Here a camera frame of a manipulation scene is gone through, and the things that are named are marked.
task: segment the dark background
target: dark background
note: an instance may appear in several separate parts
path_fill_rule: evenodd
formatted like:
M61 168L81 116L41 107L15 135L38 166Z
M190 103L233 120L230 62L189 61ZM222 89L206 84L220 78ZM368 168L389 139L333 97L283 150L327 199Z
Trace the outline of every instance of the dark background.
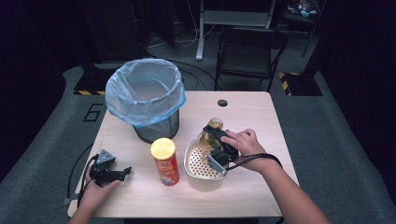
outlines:
M183 1L94 2L15 0L0 7L1 179L62 98L64 71L141 58L151 31L175 45L168 10L186 18ZM199 7L198 2L191 6ZM394 3L333 0L328 5L312 60L395 202Z

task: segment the white desk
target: white desk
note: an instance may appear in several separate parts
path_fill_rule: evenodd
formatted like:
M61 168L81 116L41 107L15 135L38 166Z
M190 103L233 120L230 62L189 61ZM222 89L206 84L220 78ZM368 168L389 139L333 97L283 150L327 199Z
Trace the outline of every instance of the white desk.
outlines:
M276 0L271 0L268 12L238 12L205 10L204 0L201 0L199 20L199 42L196 60L201 61L204 53L204 24L259 26L268 29L274 12Z
M273 194L258 173L238 167L224 177L220 188L200 192L190 186L183 167L187 145L210 119L219 118L224 122L224 130L255 130L267 152L277 156L298 183L271 96L264 91L186 91L186 98L186 104L180 108L179 131L173 139L180 180L172 187L161 182L150 144L140 140L131 125L106 113L90 157L104 148L116 157L111 170L128 166L134 170L109 195L95 216L281 217ZM228 105L218 106L218 100L226 100ZM76 210L77 202L73 201L68 215L72 216Z

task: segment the yellow lid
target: yellow lid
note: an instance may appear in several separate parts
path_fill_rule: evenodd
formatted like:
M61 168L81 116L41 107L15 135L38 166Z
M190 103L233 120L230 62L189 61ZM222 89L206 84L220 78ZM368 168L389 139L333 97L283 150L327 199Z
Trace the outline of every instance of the yellow lid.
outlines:
M169 160L175 153L175 143L169 138L159 138L151 144L151 155L159 160Z

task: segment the trash can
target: trash can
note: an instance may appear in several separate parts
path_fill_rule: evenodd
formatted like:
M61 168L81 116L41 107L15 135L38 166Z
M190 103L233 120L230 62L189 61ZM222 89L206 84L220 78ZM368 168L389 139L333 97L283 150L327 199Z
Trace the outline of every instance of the trash can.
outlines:
M179 126L179 109L186 102L177 67L163 59L125 63L106 84L110 114L131 124L144 142L173 138Z

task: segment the hand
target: hand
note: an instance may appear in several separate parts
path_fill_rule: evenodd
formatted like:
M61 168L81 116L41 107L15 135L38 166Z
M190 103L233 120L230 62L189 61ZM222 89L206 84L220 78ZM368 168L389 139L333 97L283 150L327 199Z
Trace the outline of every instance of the hand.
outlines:
M96 209L105 201L107 195L120 184L120 181L116 180L105 187L100 187L91 180L91 168L92 167L90 166L87 174L85 175L85 183L88 183L88 185L84 190L84 195L82 196L78 209L84 209L93 214L94 211L96 211Z
M230 137L223 136L221 137L221 141L236 148L241 153L241 157L259 153L266 153L265 149L262 147L262 145L260 145L259 141L257 140L257 135L253 130L246 129L241 133L226 131L226 133ZM241 158L235 160L234 162L238 163L243 160L244 158ZM256 159L253 161L249 161L242 166L249 170L260 172L265 164L265 162L262 162L263 160L265 159Z

